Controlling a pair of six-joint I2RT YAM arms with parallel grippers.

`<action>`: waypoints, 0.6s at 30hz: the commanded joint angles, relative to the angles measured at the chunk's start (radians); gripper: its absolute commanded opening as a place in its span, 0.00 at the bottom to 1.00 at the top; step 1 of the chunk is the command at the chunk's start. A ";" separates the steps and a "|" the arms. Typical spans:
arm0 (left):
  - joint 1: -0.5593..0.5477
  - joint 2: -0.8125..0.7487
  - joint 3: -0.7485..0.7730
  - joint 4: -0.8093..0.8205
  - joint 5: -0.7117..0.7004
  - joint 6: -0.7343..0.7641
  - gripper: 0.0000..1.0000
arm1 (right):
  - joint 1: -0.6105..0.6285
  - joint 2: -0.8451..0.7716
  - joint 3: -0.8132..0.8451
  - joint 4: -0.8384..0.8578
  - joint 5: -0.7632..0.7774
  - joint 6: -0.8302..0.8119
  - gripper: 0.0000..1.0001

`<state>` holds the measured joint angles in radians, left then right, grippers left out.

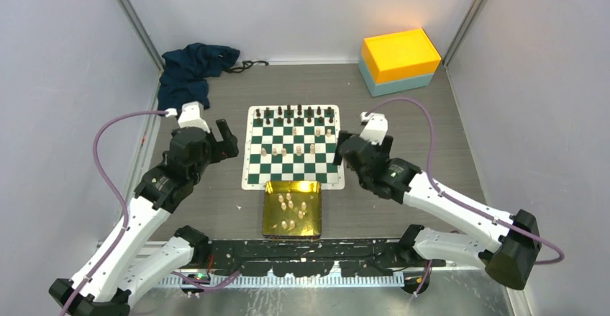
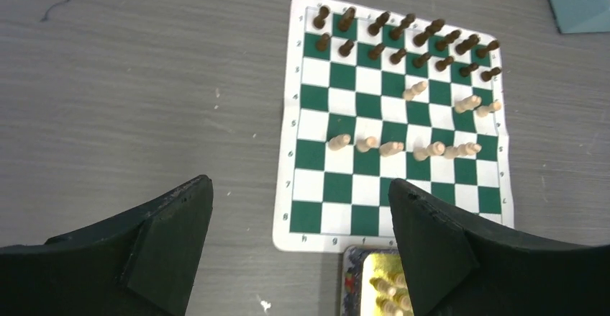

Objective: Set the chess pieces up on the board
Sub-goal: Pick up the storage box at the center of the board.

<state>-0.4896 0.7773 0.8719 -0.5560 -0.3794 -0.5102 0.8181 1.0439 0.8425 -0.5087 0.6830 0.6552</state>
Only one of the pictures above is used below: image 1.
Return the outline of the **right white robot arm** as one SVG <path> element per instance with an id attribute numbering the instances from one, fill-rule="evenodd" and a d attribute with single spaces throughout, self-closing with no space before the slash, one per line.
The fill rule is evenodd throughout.
<path id="1" fill-rule="evenodd" d="M 542 248 L 537 218 L 523 209 L 511 214 L 443 190 L 420 167 L 390 158 L 392 140 L 388 136 L 374 144 L 342 130 L 334 160 L 346 163 L 360 186 L 377 197 L 425 211 L 459 230 L 440 233 L 410 225 L 399 242 L 400 259 L 408 266 L 454 261 L 483 269 L 505 287 L 523 290 Z"/>

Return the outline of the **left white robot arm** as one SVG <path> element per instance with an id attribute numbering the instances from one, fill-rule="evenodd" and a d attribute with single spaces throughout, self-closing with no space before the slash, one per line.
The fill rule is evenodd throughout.
<path id="1" fill-rule="evenodd" d="M 149 237 L 193 193 L 205 169 L 239 154 L 237 137 L 225 119 L 216 121 L 221 140 L 202 124 L 172 132 L 162 161 L 146 172 L 123 216 L 95 254 L 71 278 L 58 278 L 50 296 L 61 315 L 128 315 L 137 301 L 176 269 L 202 267 L 211 255 L 208 237 L 185 225 L 139 263 Z"/>

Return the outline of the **gold metal tin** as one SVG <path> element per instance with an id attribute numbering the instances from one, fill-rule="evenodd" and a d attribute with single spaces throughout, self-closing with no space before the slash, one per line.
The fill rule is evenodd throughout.
<path id="1" fill-rule="evenodd" d="M 317 240 L 322 234 L 322 185 L 318 181 L 269 181 L 265 184 L 264 238 Z"/>

